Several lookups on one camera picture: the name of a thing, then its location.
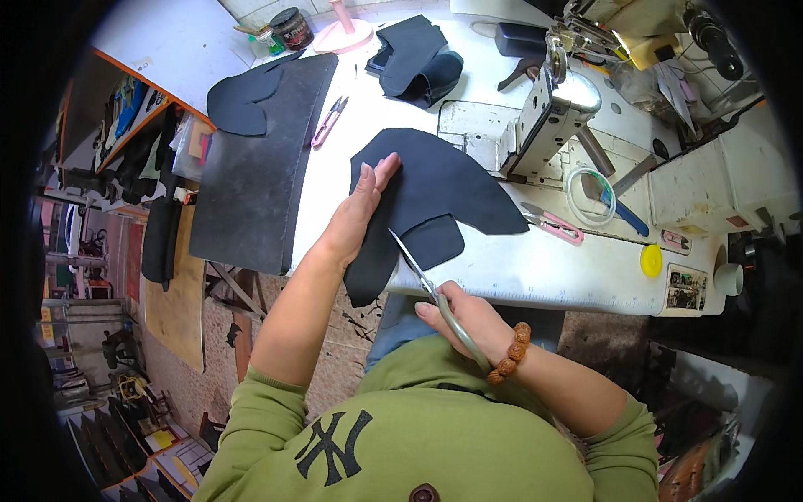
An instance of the green sweatshirt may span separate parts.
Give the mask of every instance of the green sweatshirt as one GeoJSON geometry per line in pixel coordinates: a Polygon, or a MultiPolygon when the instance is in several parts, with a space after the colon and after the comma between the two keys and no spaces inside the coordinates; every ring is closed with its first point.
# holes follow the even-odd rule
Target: green sweatshirt
{"type": "Polygon", "coordinates": [[[306,427],[305,391],[250,367],[193,501],[401,501],[423,484],[440,500],[657,498],[644,405],[628,395],[616,423],[587,439],[583,465],[534,396],[490,386],[440,335],[388,354],[357,395],[306,427]]]}

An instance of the pink thread stand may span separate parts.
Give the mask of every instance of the pink thread stand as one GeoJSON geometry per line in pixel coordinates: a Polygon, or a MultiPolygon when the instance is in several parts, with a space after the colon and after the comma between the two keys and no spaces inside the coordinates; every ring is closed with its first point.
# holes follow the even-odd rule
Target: pink thread stand
{"type": "Polygon", "coordinates": [[[362,19],[352,19],[341,0],[329,0],[337,21],[325,27],[312,41],[315,52],[343,54],[364,46],[373,36],[373,28],[362,19]]]}

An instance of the pink thread snips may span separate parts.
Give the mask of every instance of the pink thread snips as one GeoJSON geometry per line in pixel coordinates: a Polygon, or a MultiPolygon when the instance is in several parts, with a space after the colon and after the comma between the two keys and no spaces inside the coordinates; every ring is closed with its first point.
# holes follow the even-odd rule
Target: pink thread snips
{"type": "Polygon", "coordinates": [[[574,244],[575,246],[580,246],[583,243],[585,234],[583,234],[579,228],[575,227],[574,225],[570,225],[554,214],[548,213],[538,206],[534,206],[526,202],[519,202],[519,204],[524,209],[532,213],[532,215],[522,214],[524,219],[531,224],[549,232],[552,235],[555,235],[556,237],[560,237],[567,243],[574,244]]]}
{"type": "Polygon", "coordinates": [[[326,114],[324,123],[320,125],[320,128],[318,128],[318,132],[315,133],[315,136],[312,138],[312,142],[310,143],[310,145],[313,148],[319,148],[324,143],[324,141],[326,140],[326,136],[329,135],[329,131],[332,130],[332,127],[334,127],[335,122],[337,122],[337,117],[339,117],[340,114],[343,112],[343,108],[346,108],[346,103],[348,102],[349,102],[348,96],[346,96],[345,99],[343,99],[343,96],[341,96],[337,101],[335,101],[335,104],[332,105],[332,109],[329,110],[329,113],[326,114]]]}

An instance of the white car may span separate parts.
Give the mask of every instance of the white car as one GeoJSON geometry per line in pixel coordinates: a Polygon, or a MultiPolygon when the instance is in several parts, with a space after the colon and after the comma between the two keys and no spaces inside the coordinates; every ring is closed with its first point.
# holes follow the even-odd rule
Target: white car
{"type": "MultiPolygon", "coordinates": [[[[79,245],[81,243],[81,231],[84,227],[84,217],[76,204],[70,204],[67,208],[67,222],[64,225],[67,236],[67,254],[79,255],[79,245]]],[[[78,273],[78,267],[70,265],[70,272],[78,273]]]]}

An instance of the yellow lid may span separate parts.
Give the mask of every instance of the yellow lid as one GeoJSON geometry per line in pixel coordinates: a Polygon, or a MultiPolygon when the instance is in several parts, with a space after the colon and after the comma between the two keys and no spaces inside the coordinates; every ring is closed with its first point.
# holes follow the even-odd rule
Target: yellow lid
{"type": "Polygon", "coordinates": [[[661,275],[663,258],[661,257],[661,247],[658,244],[651,244],[642,249],[642,272],[647,277],[658,277],[661,275]]]}

